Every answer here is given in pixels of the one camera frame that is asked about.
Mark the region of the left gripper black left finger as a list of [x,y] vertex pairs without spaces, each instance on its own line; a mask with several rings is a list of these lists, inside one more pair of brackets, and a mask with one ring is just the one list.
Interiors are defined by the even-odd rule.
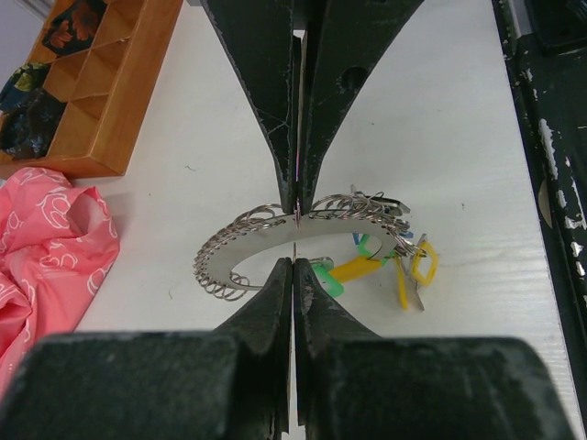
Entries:
[[289,428],[293,264],[211,331],[52,335],[1,401],[4,439],[277,439]]

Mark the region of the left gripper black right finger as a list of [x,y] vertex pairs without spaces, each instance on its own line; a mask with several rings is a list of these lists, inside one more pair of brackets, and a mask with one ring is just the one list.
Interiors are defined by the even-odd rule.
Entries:
[[298,420],[309,439],[570,439],[548,370],[504,337],[385,338],[293,266]]

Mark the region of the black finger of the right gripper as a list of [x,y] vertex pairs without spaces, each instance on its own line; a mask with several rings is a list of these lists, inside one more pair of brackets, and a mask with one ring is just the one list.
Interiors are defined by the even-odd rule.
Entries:
[[291,212],[294,209],[294,3],[210,0],[202,5],[270,149],[282,209]]
[[300,207],[311,207],[323,160],[373,69],[420,1],[312,1],[304,38]]

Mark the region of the green tag key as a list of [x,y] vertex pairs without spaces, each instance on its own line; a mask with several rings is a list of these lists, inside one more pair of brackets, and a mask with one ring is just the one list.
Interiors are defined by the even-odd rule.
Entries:
[[330,257],[312,258],[309,260],[320,286],[331,297],[337,298],[344,292],[343,285],[336,280],[330,271],[334,268],[334,261]]

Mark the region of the keyring with yellow blue tags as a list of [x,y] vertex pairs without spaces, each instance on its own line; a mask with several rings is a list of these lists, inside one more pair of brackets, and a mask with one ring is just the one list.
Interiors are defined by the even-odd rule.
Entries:
[[238,215],[208,238],[194,257],[196,282],[210,295],[234,302],[260,290],[242,273],[246,261],[292,246],[295,257],[330,257],[330,274],[345,284],[392,264],[398,302],[421,305],[421,288],[430,285],[439,265],[426,234],[415,236],[401,201],[357,189],[315,202],[308,214],[287,214],[275,203]]

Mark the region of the wooden compartment tray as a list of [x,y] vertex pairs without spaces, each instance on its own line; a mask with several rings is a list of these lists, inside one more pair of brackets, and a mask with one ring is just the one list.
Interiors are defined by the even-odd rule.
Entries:
[[73,179],[122,176],[127,170],[180,1],[108,1],[89,48],[59,55],[40,39],[30,61],[50,70],[44,89],[65,104],[47,154],[1,156],[1,176],[44,167]]

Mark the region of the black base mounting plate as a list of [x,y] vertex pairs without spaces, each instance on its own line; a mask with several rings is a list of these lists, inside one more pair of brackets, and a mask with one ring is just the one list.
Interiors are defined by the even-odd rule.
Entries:
[[545,157],[553,214],[586,310],[586,4],[496,1],[503,45],[521,76],[526,116]]

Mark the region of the pink crumpled cloth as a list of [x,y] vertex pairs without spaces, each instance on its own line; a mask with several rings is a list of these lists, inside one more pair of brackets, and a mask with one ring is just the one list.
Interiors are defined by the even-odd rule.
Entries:
[[1,187],[1,388],[41,338],[82,320],[120,250],[105,199],[27,167]]

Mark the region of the dark roll centre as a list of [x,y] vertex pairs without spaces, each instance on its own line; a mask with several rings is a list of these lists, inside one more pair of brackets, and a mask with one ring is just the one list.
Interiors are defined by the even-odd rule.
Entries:
[[50,71],[49,64],[29,62],[16,69],[1,89],[1,111],[18,107],[28,95],[41,87]]

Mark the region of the dark roll left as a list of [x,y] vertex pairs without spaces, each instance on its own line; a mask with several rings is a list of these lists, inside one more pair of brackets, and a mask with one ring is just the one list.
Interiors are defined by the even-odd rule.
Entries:
[[31,91],[8,112],[1,129],[1,151],[15,160],[45,157],[65,107],[42,87]]

